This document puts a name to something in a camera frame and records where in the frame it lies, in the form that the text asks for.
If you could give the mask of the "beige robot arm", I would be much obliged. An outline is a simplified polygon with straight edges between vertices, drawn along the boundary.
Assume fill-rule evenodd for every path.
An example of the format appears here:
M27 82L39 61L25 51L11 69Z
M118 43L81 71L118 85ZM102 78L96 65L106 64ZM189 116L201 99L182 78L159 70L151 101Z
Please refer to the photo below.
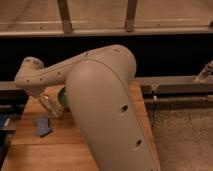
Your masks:
M30 96L63 84L73 118L100 171L160 171L129 86L136 60L123 45L109 45L46 67L26 57L15 84Z

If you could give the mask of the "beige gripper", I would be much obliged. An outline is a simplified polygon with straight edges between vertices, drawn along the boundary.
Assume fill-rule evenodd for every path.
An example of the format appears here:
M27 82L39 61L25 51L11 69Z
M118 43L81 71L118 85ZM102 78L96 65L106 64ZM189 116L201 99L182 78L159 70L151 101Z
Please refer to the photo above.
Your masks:
M38 99L40 104L55 118L60 118L62 116L63 108L52 96L41 93Z

